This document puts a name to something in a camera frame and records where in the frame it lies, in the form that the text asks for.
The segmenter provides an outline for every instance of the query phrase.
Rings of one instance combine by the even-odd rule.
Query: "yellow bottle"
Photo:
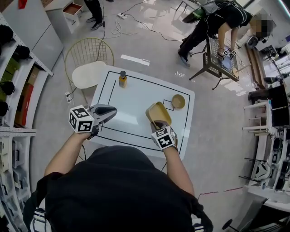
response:
[[[126,88],[127,85],[127,76],[125,71],[120,72],[119,76],[119,86],[122,88]]]

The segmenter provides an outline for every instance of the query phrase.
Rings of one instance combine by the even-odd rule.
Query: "power strip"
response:
[[[117,14],[117,16],[119,18],[121,18],[121,19],[126,19],[127,18],[127,16],[125,14],[122,14],[122,13]]]
[[[68,104],[69,104],[69,103],[71,103],[72,98],[71,98],[71,96],[68,95],[68,94],[69,94],[69,92],[65,92],[65,97],[67,98],[67,102],[68,102]]]

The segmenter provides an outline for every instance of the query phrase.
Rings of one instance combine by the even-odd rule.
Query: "hand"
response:
[[[91,135],[90,132],[84,132],[84,133],[74,133],[73,136],[84,141]]]

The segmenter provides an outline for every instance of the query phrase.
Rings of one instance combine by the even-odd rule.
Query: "white tile floor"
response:
[[[114,3],[104,1],[106,37],[113,37],[111,30],[115,28],[117,13],[129,9],[137,0],[116,0]],[[131,9],[129,14],[144,22],[149,28],[160,31],[167,39],[181,40],[189,35],[194,24],[184,24],[184,5],[177,12],[180,1],[177,0],[149,0]],[[83,13],[78,30],[64,42],[66,50],[78,39],[86,37],[103,37],[102,28],[91,31],[93,23],[85,20],[91,17],[89,12]],[[215,226],[214,231],[220,231],[222,225],[230,218],[235,219],[247,198],[242,190],[224,192],[228,189],[242,187],[245,180],[238,176],[248,174],[249,163],[244,157],[253,157],[256,139],[242,127],[248,123],[249,112],[243,110],[248,105],[247,93],[253,89],[251,70],[245,69],[241,73],[240,81],[225,80],[215,91],[212,88],[218,79],[209,73],[203,73],[192,81],[189,78],[202,68],[202,55],[190,58],[191,67],[185,67],[177,56],[180,42],[166,41],[160,34],[146,30],[130,16],[120,20],[124,33],[118,38],[105,39],[112,47],[115,55],[115,66],[144,73],[162,80],[191,89],[195,92],[195,105],[192,126],[188,140],[184,165],[189,172],[197,196],[201,193],[218,192],[200,196],[201,204]],[[194,48],[194,52],[201,51],[205,42]],[[146,66],[121,58],[121,55],[150,61]],[[249,63],[246,53],[240,50],[239,57],[244,64]],[[73,132],[68,124],[68,105],[65,91],[70,90],[68,79],[64,71],[62,55],[54,69],[54,76],[49,77],[37,108],[34,128],[38,129],[33,138],[30,154],[30,177],[32,190],[37,181],[42,178],[45,167],[62,144]],[[87,99],[93,96],[95,88],[85,91]],[[74,93],[75,105],[85,104],[80,90]],[[97,145],[87,142],[87,153],[91,154]],[[165,160],[150,157],[157,168],[162,168]]]

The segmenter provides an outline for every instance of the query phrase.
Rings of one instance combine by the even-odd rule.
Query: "tan bowl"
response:
[[[185,99],[180,94],[176,94],[172,98],[172,105],[175,108],[181,109],[185,106]]]

